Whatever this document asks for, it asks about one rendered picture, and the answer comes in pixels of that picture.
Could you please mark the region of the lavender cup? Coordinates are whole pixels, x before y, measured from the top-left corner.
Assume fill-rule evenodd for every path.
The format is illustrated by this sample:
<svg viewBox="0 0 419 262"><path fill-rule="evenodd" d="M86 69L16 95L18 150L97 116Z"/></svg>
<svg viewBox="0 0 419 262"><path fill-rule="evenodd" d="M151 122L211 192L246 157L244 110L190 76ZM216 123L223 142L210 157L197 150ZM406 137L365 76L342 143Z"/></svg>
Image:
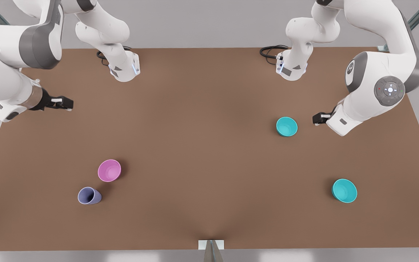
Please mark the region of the lavender cup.
<svg viewBox="0 0 419 262"><path fill-rule="evenodd" d="M93 205L99 203L102 200L102 197L103 196L100 194L99 191L87 186L79 191L77 195L77 200L79 203L83 205Z"/></svg>

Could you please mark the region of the pink bowl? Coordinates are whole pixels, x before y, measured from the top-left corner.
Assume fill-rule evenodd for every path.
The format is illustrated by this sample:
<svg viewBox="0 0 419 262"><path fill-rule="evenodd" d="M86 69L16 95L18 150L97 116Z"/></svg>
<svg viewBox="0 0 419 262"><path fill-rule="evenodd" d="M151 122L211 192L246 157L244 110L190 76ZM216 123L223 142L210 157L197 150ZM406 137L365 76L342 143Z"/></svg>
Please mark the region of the pink bowl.
<svg viewBox="0 0 419 262"><path fill-rule="evenodd" d="M98 167L97 174L104 182L114 181L121 175L121 164L114 159L103 161Z"/></svg>

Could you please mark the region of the teal blue bowl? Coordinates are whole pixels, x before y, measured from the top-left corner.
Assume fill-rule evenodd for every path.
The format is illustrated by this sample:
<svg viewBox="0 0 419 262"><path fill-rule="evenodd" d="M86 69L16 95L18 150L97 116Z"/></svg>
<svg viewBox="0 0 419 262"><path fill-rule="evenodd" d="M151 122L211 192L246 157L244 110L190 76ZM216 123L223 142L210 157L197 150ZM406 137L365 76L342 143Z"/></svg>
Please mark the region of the teal blue bowl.
<svg viewBox="0 0 419 262"><path fill-rule="evenodd" d="M276 121L276 131L281 136L293 136L298 131L298 124L293 118L281 117Z"/></svg>
<svg viewBox="0 0 419 262"><path fill-rule="evenodd" d="M331 187L333 197L343 203L354 202L357 198L358 191L354 183L347 179L338 179Z"/></svg>

